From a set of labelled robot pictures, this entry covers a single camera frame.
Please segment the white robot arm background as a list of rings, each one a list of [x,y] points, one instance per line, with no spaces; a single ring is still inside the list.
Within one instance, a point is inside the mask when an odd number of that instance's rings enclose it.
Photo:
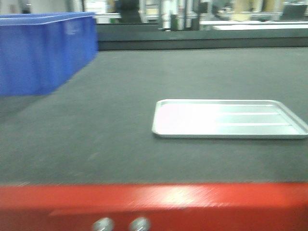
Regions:
[[[177,0],[158,1],[158,30],[165,31],[171,29],[172,15],[177,14]]]

